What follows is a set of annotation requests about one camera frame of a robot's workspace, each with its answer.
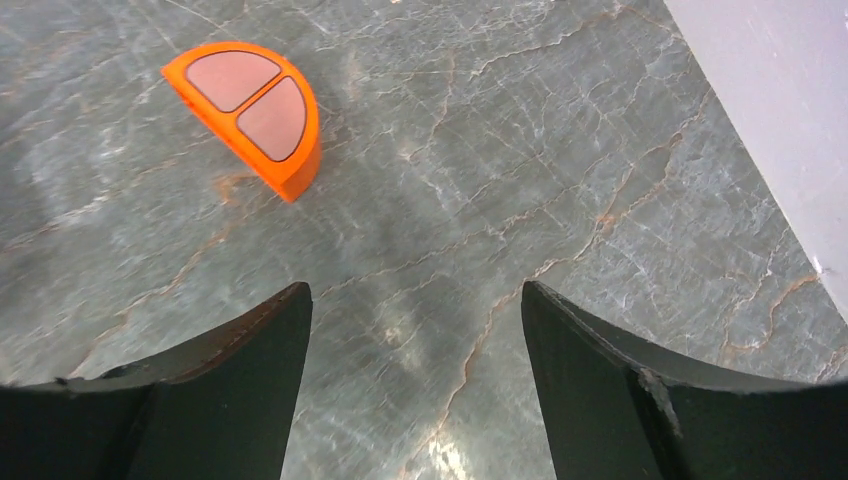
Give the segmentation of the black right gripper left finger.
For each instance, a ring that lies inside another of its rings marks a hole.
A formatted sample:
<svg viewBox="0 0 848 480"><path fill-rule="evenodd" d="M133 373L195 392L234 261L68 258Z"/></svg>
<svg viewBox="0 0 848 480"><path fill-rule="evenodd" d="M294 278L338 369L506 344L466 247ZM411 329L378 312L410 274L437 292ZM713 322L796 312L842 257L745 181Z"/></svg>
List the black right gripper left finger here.
<svg viewBox="0 0 848 480"><path fill-rule="evenodd" d="M311 330L308 284L99 377L1 389L5 479L277 479Z"/></svg>

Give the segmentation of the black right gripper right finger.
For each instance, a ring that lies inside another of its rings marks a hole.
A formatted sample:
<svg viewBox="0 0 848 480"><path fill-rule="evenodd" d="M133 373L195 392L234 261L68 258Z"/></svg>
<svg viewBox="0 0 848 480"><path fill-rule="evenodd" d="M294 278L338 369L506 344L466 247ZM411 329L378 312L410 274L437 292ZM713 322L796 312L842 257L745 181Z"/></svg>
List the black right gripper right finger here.
<svg viewBox="0 0 848 480"><path fill-rule="evenodd" d="M847 384L746 374L666 349L546 285L521 319L560 479L843 479Z"/></svg>

